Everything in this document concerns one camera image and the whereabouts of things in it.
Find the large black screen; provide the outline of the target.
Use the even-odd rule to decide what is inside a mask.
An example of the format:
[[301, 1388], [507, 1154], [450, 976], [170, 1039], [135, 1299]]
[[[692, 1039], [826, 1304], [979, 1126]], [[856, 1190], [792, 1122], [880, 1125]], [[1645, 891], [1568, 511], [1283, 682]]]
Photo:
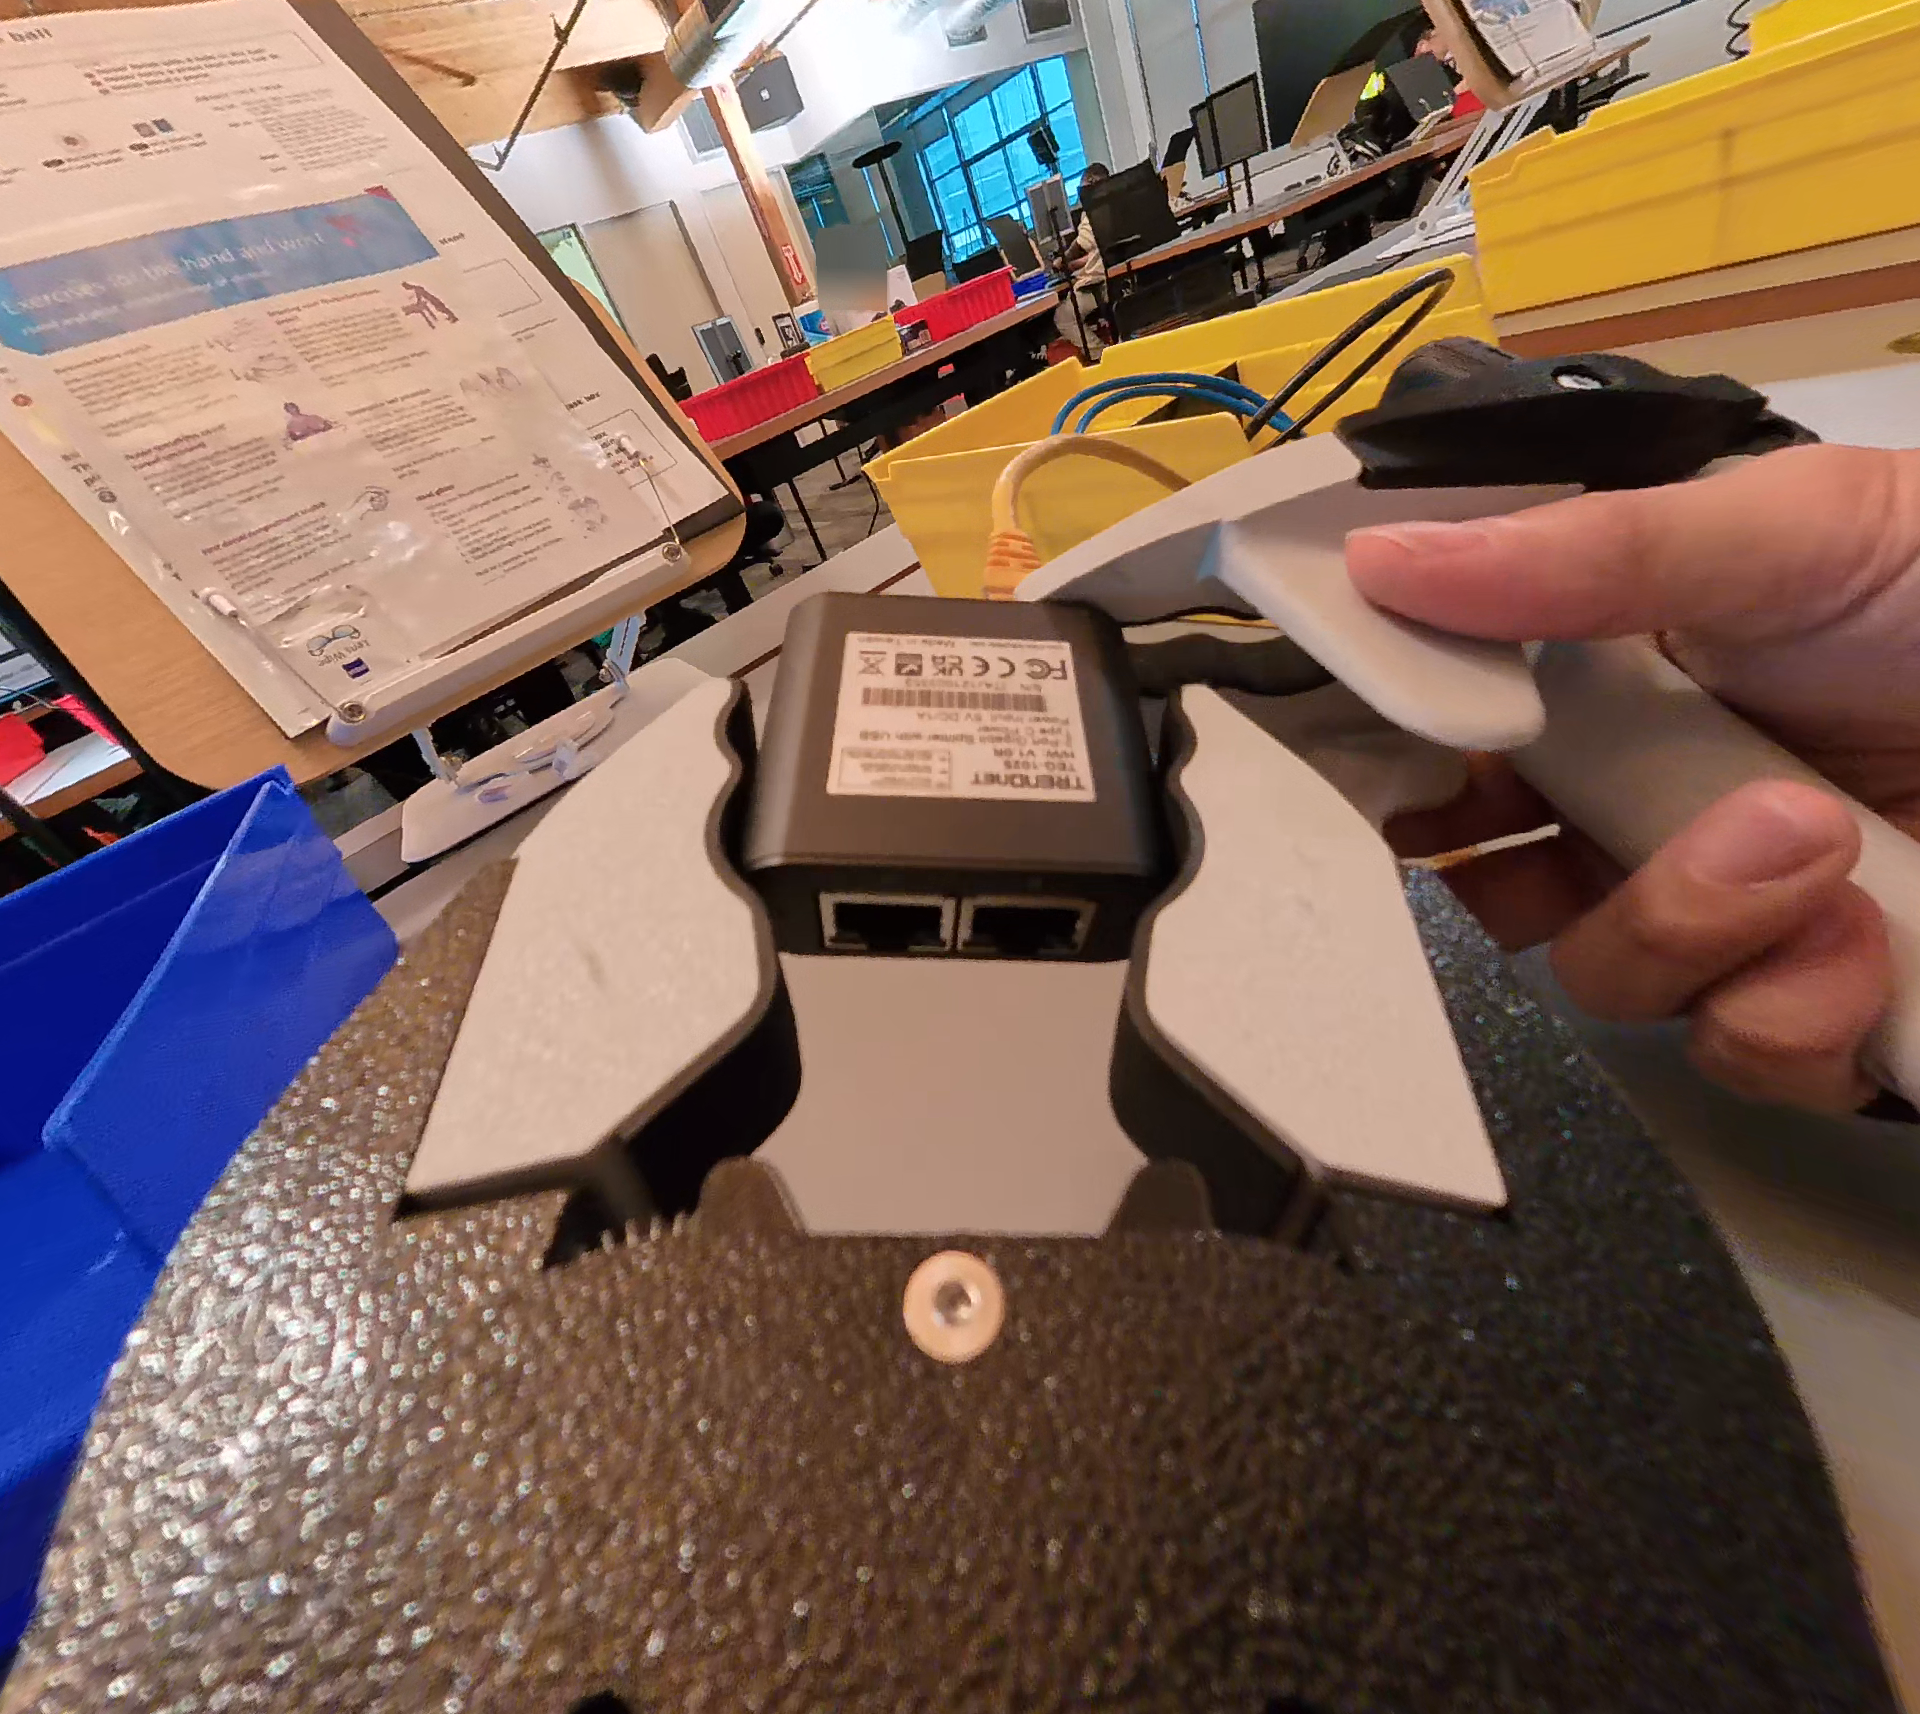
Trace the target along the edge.
[[1275, 147], [1292, 145], [1322, 80], [1393, 62], [1415, 42], [1428, 15], [1420, 0], [1254, 0], [1254, 62]]

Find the small yellow plastic bin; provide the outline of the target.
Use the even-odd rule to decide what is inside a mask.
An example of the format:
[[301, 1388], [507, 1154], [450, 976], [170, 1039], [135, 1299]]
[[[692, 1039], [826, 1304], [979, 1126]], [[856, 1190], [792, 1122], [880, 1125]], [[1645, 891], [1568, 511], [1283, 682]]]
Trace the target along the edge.
[[899, 317], [880, 317], [806, 347], [805, 361], [820, 396], [874, 378], [901, 358]]

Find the grey desk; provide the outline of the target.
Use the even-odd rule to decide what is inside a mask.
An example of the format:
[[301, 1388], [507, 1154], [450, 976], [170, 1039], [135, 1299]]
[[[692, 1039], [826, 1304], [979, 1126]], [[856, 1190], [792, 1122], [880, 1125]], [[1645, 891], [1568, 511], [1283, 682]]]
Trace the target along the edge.
[[[387, 898], [394, 931], [419, 931], [468, 876], [515, 855], [538, 826], [563, 816], [570, 831], [596, 826], [593, 852], [622, 859], [682, 859], [704, 792], [679, 780], [692, 752], [682, 728], [653, 720], [688, 688], [734, 680], [763, 714], [780, 670], [781, 632], [806, 602], [828, 593], [926, 598], [923, 567], [948, 557], [956, 525], [912, 539], [876, 509], [876, 531], [845, 528], [849, 549], [714, 632], [672, 645], [638, 670], [613, 703], [608, 726], [543, 724], [538, 748], [572, 739], [560, 769], [529, 783], [465, 787], [428, 783], [425, 810], [398, 805], [398, 783], [352, 783], [323, 799], [348, 872]], [[876, 1014], [852, 1007], [852, 969], [799, 959], [796, 1014], [813, 1027], [806, 1076], [820, 1091], [770, 1139], [767, 1161], [799, 1207], [828, 1233], [928, 1233], [991, 1222], [995, 1233], [1088, 1233], [1111, 1206], [1133, 1154], [1107, 1125], [1098, 1027], [1118, 1014], [1118, 966], [1088, 969], [1047, 993], [1037, 969], [992, 966], [959, 986], [954, 966], [874, 969]], [[1841, 1517], [1852, 1535], [1873, 1631], [1891, 1691], [1916, 1708], [1916, 1464], [1901, 1434], [1916, 1398], [1916, 1139], [1894, 1126], [1834, 1126], [1801, 1140], [1734, 1101], [1709, 1098], [1692, 1076], [1664, 1076], [1652, 1050], [1614, 1047], [1594, 1025], [1550, 1029], [1514, 1007], [1514, 1052], [1532, 1055], [1525, 1098], [1548, 1094], [1548, 1066], [1563, 1057], [1600, 1094], [1641, 1101], [1658, 1151], [1702, 1189], [1715, 1231], [1728, 1239], [1742, 1283], [1787, 1345], [1798, 1395], [1831, 1455]]]

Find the red plastic bin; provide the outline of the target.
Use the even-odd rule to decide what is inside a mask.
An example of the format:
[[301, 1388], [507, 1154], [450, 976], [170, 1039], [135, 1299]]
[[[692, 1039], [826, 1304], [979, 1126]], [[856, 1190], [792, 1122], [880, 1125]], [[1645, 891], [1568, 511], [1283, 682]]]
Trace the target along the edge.
[[917, 351], [992, 322], [1011, 308], [1016, 308], [1013, 271], [992, 266], [984, 276], [973, 276], [956, 287], [942, 287], [923, 300], [896, 308], [892, 322], [901, 347]]
[[777, 358], [764, 367], [742, 374], [734, 381], [696, 392], [682, 404], [682, 410], [696, 432], [714, 446], [780, 419], [781, 415], [817, 399], [817, 378], [813, 376], [806, 358], [796, 355]]

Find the black ethernet splitter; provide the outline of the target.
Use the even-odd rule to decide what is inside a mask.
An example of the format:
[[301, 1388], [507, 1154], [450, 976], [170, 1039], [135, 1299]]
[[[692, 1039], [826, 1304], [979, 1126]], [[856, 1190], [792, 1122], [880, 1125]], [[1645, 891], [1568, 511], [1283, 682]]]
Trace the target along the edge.
[[730, 855], [788, 954], [1126, 956], [1173, 838], [1122, 627], [1070, 602], [805, 602]]

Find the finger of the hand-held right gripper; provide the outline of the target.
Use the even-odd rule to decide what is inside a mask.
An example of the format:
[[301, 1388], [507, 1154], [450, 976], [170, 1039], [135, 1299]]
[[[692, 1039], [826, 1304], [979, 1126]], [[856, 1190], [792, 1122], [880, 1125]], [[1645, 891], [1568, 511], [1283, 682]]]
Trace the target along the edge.
[[1123, 657], [1144, 699], [1184, 688], [1292, 699], [1333, 684], [1333, 674], [1289, 634], [1239, 614], [1179, 614], [1122, 630]]
[[1208, 607], [1243, 609], [1214, 585], [1219, 531], [1283, 500], [1350, 488], [1360, 458], [1331, 435], [1275, 446], [1205, 475], [1026, 573], [1019, 602], [1069, 602], [1107, 617], [1176, 617]]

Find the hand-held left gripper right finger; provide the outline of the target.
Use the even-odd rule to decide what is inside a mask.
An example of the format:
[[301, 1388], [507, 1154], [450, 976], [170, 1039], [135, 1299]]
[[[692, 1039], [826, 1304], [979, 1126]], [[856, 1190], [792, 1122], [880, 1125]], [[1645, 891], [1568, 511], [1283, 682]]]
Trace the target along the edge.
[[1445, 760], [1331, 688], [1319, 762], [1229, 696], [1165, 703], [1173, 876], [1144, 912], [1118, 1047], [1211, 1125], [1331, 1194], [1500, 1215], [1507, 1189], [1382, 820]]

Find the blue plastic bin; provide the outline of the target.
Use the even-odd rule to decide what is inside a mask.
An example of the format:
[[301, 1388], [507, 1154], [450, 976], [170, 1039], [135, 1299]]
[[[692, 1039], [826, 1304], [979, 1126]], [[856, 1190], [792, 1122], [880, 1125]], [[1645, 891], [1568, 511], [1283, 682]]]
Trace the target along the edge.
[[181, 1231], [394, 959], [280, 769], [3, 898], [3, 1652]]

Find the person's right hand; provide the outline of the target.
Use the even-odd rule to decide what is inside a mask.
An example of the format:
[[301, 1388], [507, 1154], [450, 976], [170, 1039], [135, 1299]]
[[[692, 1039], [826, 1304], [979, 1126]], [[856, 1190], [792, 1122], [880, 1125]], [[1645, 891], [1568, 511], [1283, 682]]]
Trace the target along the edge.
[[[1471, 524], [1346, 538], [1374, 607], [1514, 639], [1652, 636], [1831, 787], [1916, 835], [1916, 453], [1790, 449], [1715, 478]], [[1504, 952], [1548, 948], [1581, 1014], [1685, 1029], [1748, 1101], [1914, 1122], [1873, 1080], [1891, 995], [1855, 826], [1819, 787], [1760, 783], [1641, 869], [1584, 831], [1461, 865], [1453, 892]]]

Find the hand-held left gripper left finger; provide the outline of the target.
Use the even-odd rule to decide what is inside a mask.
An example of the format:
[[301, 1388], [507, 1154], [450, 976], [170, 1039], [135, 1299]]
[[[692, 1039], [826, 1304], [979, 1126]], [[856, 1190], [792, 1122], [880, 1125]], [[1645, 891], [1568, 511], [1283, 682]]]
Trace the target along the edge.
[[526, 838], [412, 1154], [439, 1210], [563, 1190], [688, 1215], [802, 1091], [770, 915], [738, 869], [742, 682], [688, 677]]

